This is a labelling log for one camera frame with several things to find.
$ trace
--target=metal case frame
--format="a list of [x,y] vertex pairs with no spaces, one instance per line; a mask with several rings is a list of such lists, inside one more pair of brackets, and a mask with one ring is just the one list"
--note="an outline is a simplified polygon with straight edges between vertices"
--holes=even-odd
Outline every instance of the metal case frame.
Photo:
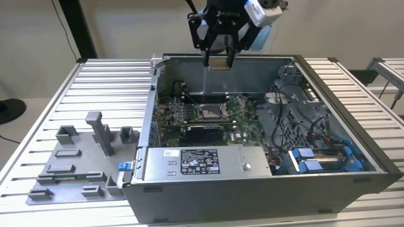
[[314,70],[300,55],[241,55],[241,58],[284,57],[293,59],[312,91],[333,111],[348,133],[369,153],[380,171],[320,175],[272,176],[248,180],[141,182],[146,161],[149,127],[156,96],[158,66],[172,57],[198,55],[166,54],[156,66],[144,116],[140,146],[134,160],[132,184],[122,188],[140,223],[212,221],[337,213],[361,195],[381,192],[402,174],[378,145],[342,106]]

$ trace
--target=white wall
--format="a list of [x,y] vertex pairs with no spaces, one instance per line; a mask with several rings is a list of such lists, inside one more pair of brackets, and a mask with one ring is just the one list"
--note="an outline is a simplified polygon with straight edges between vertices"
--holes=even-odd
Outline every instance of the white wall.
[[50,0],[1,0],[0,98],[50,97],[73,64]]
[[[194,2],[201,8],[205,0]],[[196,52],[184,0],[81,4],[100,57]],[[261,53],[333,56],[349,68],[364,68],[372,57],[404,57],[402,0],[289,0],[289,7]],[[0,1],[0,53],[0,97],[52,96],[73,59],[50,0]]]

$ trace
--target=black pole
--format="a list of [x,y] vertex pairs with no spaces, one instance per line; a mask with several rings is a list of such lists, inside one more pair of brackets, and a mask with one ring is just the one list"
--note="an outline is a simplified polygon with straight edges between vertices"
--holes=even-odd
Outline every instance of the black pole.
[[78,0],[58,0],[81,58],[97,58]]

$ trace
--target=gray vertical post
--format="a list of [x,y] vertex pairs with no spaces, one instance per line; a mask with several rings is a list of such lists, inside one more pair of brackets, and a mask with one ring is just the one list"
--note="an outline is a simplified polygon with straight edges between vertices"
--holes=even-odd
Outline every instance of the gray vertical post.
[[102,114],[98,111],[90,111],[86,114],[85,122],[89,124],[94,130],[94,136],[97,138],[97,142],[101,145],[102,152],[105,156],[113,155],[113,148],[110,146],[110,139],[105,128],[101,123]]

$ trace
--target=metal table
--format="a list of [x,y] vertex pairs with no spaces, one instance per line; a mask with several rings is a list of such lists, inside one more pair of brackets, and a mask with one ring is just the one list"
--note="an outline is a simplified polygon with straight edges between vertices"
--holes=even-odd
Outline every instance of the metal table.
[[[366,90],[338,62],[306,59],[334,95],[370,137],[404,172],[404,122]],[[148,60],[93,59],[77,63],[41,113],[10,160],[0,172],[0,224],[5,226],[117,226],[136,225],[126,201],[25,205],[26,193],[56,145],[60,125],[89,131],[88,111],[102,111],[102,122],[112,130],[130,125],[141,131],[146,92]],[[382,193],[361,196],[338,214],[270,218],[182,227],[301,226],[369,227],[404,226],[404,179]]]

